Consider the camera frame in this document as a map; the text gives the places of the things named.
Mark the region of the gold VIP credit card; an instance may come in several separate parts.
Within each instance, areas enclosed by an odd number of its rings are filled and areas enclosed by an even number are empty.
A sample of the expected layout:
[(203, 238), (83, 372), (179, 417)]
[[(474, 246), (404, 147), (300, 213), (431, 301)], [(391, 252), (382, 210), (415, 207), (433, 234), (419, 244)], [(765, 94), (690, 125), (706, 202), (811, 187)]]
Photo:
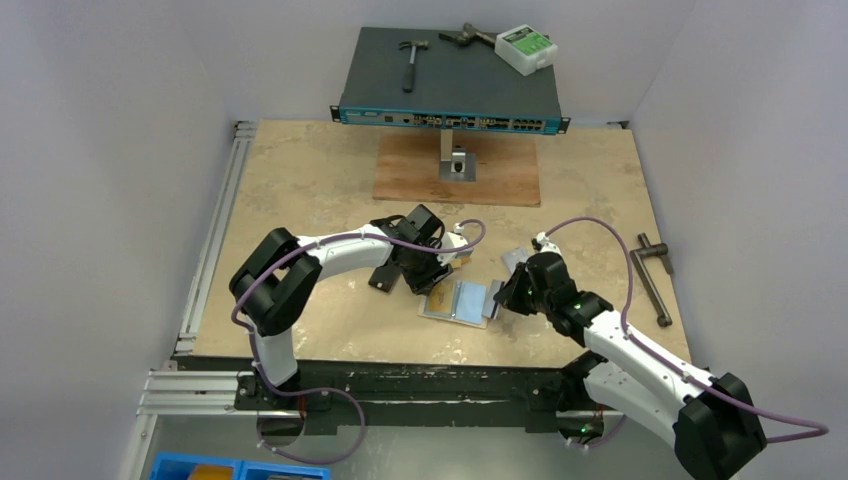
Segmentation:
[(423, 312), (435, 317), (450, 318), (454, 313), (456, 283), (443, 281), (436, 285), (427, 296)]

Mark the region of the tan leather card holder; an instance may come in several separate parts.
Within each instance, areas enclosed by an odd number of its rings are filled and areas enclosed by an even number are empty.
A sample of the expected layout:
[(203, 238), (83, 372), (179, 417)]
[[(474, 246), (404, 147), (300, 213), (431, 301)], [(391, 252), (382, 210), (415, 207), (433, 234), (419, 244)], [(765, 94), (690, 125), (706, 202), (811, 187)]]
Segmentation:
[(464, 326), (485, 329), (488, 320), (482, 317), (482, 307), (487, 288), (482, 284), (467, 281), (454, 281), (456, 283), (456, 295), (454, 313), (450, 318), (426, 315), (423, 307), (426, 295), (420, 302), (418, 315), (424, 318), (452, 322)]

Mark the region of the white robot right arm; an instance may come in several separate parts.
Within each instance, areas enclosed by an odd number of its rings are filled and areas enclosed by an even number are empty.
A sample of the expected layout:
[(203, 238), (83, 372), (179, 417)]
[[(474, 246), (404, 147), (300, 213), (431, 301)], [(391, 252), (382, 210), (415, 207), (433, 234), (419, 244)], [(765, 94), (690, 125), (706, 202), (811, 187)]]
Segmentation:
[(625, 328), (613, 305), (581, 290), (561, 255), (536, 253), (519, 263), (494, 295), (521, 315), (542, 314), (586, 351), (561, 381), (576, 407), (611, 407), (665, 441), (695, 479), (730, 479), (767, 446), (745, 383), (715, 377), (671, 354), (634, 327)]

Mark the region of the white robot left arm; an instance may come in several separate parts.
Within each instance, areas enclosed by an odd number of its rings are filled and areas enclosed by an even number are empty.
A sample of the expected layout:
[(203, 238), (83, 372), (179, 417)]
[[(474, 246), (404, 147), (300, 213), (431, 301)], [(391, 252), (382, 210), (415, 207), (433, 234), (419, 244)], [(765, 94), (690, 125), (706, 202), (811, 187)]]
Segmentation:
[(403, 278), (413, 294), (428, 294), (452, 273), (452, 261), (468, 253), (462, 232), (462, 226), (448, 231), (423, 205), (340, 234), (269, 232), (229, 282), (236, 300), (233, 321), (246, 328), (263, 377), (260, 397), (275, 409), (297, 399), (292, 328), (319, 282), (370, 268), (370, 284), (378, 290), (388, 292)]

